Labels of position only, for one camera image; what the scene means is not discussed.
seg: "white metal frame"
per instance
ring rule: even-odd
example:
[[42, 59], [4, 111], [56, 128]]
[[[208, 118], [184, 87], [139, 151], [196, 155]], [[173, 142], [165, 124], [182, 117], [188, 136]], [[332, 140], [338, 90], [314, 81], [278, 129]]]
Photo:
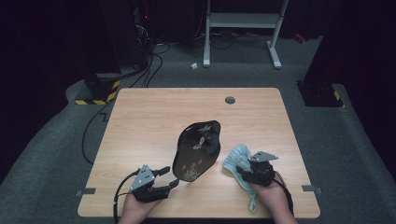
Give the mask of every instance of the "white metal frame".
[[274, 33], [272, 40], [267, 41], [267, 47], [276, 69], [281, 69], [282, 64], [277, 56], [275, 44], [279, 30], [285, 17], [286, 7], [289, 0], [283, 0], [279, 13], [211, 13], [210, 0], [207, 0], [204, 67], [210, 66], [210, 28], [211, 27], [241, 27], [241, 28], [272, 28]]

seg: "person's arm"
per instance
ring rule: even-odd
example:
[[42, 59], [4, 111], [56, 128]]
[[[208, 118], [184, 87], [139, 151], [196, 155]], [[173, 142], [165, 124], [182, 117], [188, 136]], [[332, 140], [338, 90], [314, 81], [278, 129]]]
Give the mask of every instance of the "person's arm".
[[122, 215], [119, 224], [139, 224], [149, 215], [149, 212], [162, 200], [151, 203], [140, 203], [133, 194], [125, 197]]
[[[276, 180], [281, 181], [278, 175], [276, 175]], [[273, 181], [267, 187], [251, 183], [249, 185], [256, 190], [262, 204], [270, 210], [276, 224], [297, 223], [297, 220], [289, 210], [285, 192], [276, 182]]]

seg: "crumpled cloth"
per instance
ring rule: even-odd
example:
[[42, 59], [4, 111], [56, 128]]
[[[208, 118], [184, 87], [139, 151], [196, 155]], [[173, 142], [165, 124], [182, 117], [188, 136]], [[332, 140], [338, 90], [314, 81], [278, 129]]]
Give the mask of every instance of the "crumpled cloth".
[[246, 171], [250, 171], [250, 162], [248, 158], [251, 156], [250, 150], [247, 146], [240, 144], [236, 146], [233, 151], [231, 151], [230, 155], [225, 159], [222, 166], [229, 170], [233, 177], [235, 177], [238, 184], [247, 192], [248, 197], [250, 198], [250, 212], [257, 211], [257, 201], [256, 201], [256, 191], [250, 187], [248, 182], [242, 179], [242, 176], [236, 171], [236, 166], [241, 167]]

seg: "gray carpet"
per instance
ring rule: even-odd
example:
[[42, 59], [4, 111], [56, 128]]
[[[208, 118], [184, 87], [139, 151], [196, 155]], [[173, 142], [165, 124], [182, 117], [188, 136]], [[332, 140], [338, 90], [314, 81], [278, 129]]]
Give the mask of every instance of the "gray carpet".
[[[148, 87], [275, 87], [282, 94], [307, 172], [318, 192], [320, 217], [299, 223], [396, 223], [396, 185], [364, 132], [342, 85], [342, 108], [306, 107], [296, 86], [302, 80], [320, 40], [301, 45], [279, 39], [276, 49], [283, 68], [275, 70], [263, 42], [235, 43], [227, 49], [212, 48], [210, 68], [202, 67], [203, 48], [160, 46], [161, 69]], [[229, 42], [214, 42], [226, 47]], [[197, 69], [191, 69], [198, 63]], [[151, 74], [160, 65], [154, 57]], [[138, 79], [121, 82], [128, 88]], [[144, 78], [135, 88], [141, 88]], [[75, 105], [82, 81], [65, 96], [68, 106], [49, 121], [23, 151], [0, 187], [1, 223], [113, 223], [109, 218], [78, 216], [80, 198], [91, 165], [81, 154], [81, 138], [100, 105]], [[111, 113], [112, 105], [104, 110]], [[86, 133], [84, 147], [94, 160], [106, 128], [103, 115], [96, 117]], [[192, 223], [193, 220], [167, 220]], [[199, 220], [231, 223], [232, 220]], [[242, 223], [248, 220], [234, 220]]]

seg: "yellow and black hazard tape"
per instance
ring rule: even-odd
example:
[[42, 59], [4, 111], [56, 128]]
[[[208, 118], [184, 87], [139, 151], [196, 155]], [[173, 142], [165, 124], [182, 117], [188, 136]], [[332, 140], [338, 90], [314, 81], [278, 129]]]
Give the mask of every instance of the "yellow and black hazard tape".
[[75, 99], [75, 102], [77, 105], [106, 105], [110, 103], [116, 96], [117, 88], [119, 87], [119, 85], [120, 85], [120, 80], [114, 82], [107, 98], [94, 99], [93, 97], [92, 99]]

